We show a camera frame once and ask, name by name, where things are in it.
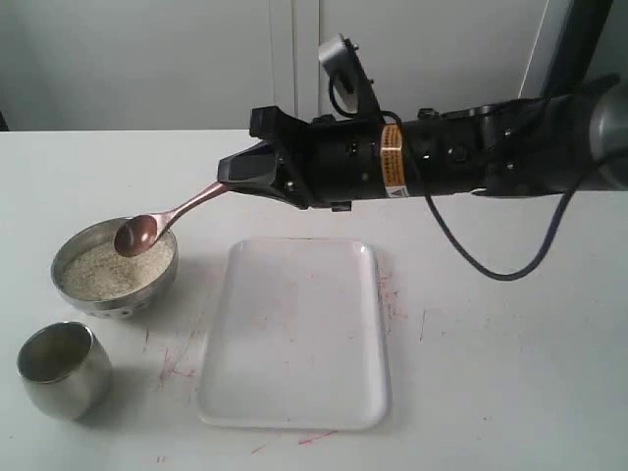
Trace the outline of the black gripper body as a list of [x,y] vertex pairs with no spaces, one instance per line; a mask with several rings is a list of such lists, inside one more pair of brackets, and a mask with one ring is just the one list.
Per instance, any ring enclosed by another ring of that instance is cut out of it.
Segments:
[[251,111],[249,133],[275,150],[273,183],[298,191],[309,208],[343,211],[356,200],[407,196],[397,124],[329,115],[305,123],[269,106]]

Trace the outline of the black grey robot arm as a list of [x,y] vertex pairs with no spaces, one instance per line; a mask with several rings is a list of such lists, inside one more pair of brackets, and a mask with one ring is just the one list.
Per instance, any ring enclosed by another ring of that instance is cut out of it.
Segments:
[[301,209],[478,192],[488,197],[627,186],[627,87],[600,78],[574,93],[438,113],[400,126],[378,114],[303,122],[275,106],[250,117],[253,147],[223,158],[228,190]]

